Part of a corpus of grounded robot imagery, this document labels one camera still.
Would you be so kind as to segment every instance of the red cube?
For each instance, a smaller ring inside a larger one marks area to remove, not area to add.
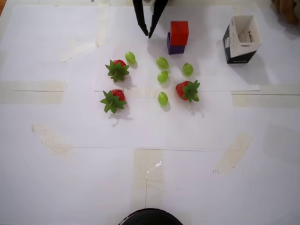
[[[171,21],[171,45],[187,45],[188,43],[188,22]]]

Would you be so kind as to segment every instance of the green grape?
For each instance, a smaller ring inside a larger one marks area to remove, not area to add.
[[[160,92],[159,96],[158,96],[158,102],[161,105],[166,105],[168,104],[168,96],[164,93],[164,92]]]
[[[162,69],[168,69],[169,68],[169,63],[168,61],[163,58],[163,57],[159,57],[157,60],[156,60],[156,63],[158,65],[158,67],[162,68]]]
[[[125,59],[131,64],[135,63],[135,55],[132,52],[126,52]]]
[[[169,72],[168,71],[163,71],[157,76],[157,80],[160,83],[165,83],[168,80],[169,77]]]
[[[187,75],[187,76],[191,76],[192,75],[192,73],[193,73],[193,67],[192,67],[192,65],[191,64],[189,64],[189,63],[185,63],[184,65],[183,65],[183,72],[184,72],[184,74],[185,75]]]

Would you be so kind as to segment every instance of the green strawberry calyx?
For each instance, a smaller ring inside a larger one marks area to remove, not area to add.
[[[120,101],[119,96],[114,96],[110,90],[108,93],[103,91],[105,98],[100,102],[105,104],[104,112],[112,111],[113,114],[117,112],[117,109],[124,109],[124,105],[127,104],[126,101]]]
[[[114,64],[112,60],[109,61],[109,65],[105,65],[106,68],[109,70],[108,75],[113,79],[116,83],[118,80],[124,81],[125,75],[129,74],[128,68],[129,65],[121,66],[121,63],[118,62]]]
[[[192,102],[192,100],[199,102],[199,98],[197,96],[197,89],[199,86],[200,83],[198,83],[198,80],[194,83],[188,83],[188,85],[183,88],[184,95],[182,96],[182,98],[187,98],[190,103]]]

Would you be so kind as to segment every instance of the purple block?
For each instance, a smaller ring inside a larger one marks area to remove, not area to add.
[[[184,53],[185,45],[170,45],[170,33],[168,33],[167,46],[169,55]]]

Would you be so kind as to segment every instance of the strawberry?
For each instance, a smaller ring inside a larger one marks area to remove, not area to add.
[[[109,70],[108,75],[113,79],[114,82],[118,80],[124,81],[125,76],[129,74],[127,71],[129,66],[125,64],[122,60],[115,60],[109,62],[109,65],[105,65]]]
[[[121,63],[121,66],[123,67],[123,66],[126,66],[126,63],[123,61],[123,60],[115,60],[114,61],[114,64],[117,64],[117,63]]]
[[[190,82],[185,81],[183,83],[179,83],[176,86],[177,94],[180,98],[183,100],[188,100],[189,102],[192,102],[192,100],[199,102],[199,98],[197,96],[197,89],[200,86],[200,83],[198,81]]]
[[[119,96],[119,101],[125,101],[125,95],[122,90],[118,90],[118,89],[112,90],[112,94],[114,96]]]
[[[108,93],[103,91],[105,98],[100,102],[105,104],[104,112],[108,112],[109,110],[112,113],[116,113],[117,109],[124,109],[124,105],[127,104],[125,102],[125,96],[122,90],[110,90]]]

